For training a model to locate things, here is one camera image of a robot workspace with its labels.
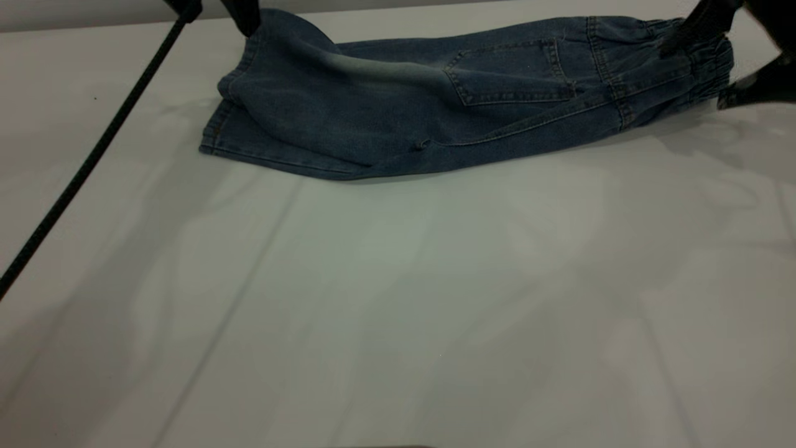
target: jeans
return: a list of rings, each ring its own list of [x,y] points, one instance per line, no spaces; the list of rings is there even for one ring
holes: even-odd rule
[[[262,10],[201,151],[321,179],[456,170],[594,142],[728,84],[723,37],[671,57],[681,20],[554,18],[482,33],[336,45]]]

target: black cable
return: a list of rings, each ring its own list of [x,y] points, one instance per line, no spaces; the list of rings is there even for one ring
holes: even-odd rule
[[[88,155],[86,160],[83,162],[83,165],[77,170],[77,173],[69,182],[69,185],[66,186],[64,192],[60,194],[58,200],[55,201],[55,204],[50,208],[45,215],[44,219],[41,220],[39,226],[33,231],[28,238],[28,241],[22,247],[22,249],[17,254],[16,258],[11,262],[6,272],[0,277],[0,301],[2,301],[3,297],[6,296],[8,290],[11,288],[11,285],[14,284],[14,281],[17,280],[19,274],[28,264],[28,261],[33,257],[36,253],[36,250],[39,248],[41,243],[47,238],[50,230],[58,222],[58,218],[64,213],[66,207],[69,206],[69,203],[75,198],[77,192],[80,191],[80,188],[88,179],[88,176],[94,170],[97,163],[102,159],[102,156],[105,154],[105,150],[107,147],[111,145],[111,141],[116,136],[116,132],[122,127],[124,124],[124,120],[127,119],[127,116],[130,115],[130,111],[135,106],[135,103],[138,102],[141,94],[144,92],[144,89],[147,85],[152,81],[152,77],[154,76],[155,72],[158,71],[160,64],[166,59],[166,55],[171,50],[172,45],[179,37],[180,32],[185,27],[187,22],[191,22],[196,17],[196,8],[201,8],[200,0],[193,0],[180,14],[180,17],[171,27],[171,31],[166,36],[166,39],[163,40],[163,43],[160,45],[158,52],[152,58],[149,65],[144,70],[144,73],[141,75],[139,80],[135,83],[135,86],[130,91],[130,94],[127,95],[124,103],[119,108],[119,111],[116,113],[116,116],[113,117],[111,123],[105,129],[105,133],[99,138],[97,145],[94,146],[92,152]]]

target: wall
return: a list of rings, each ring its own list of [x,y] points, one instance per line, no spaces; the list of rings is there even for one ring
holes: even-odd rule
[[[304,13],[475,1],[478,0],[260,0],[260,5]],[[202,5],[202,18],[226,15],[220,0],[204,0]],[[0,0],[0,32],[160,22],[175,17],[163,0]]]

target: white table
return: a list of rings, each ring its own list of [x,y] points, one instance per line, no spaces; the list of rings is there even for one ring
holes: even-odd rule
[[[694,2],[308,14],[336,41]],[[0,35],[0,269],[168,24]],[[775,54],[740,14],[735,76]],[[796,444],[796,108],[332,183],[200,155],[243,38],[188,26],[0,304],[0,446]]]

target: denim fabric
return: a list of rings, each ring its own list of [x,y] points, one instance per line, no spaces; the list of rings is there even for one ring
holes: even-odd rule
[[[666,59],[680,20],[554,18],[438,39],[334,44],[262,10],[201,151],[323,179],[450,171],[590,143],[727,85],[732,47]]]

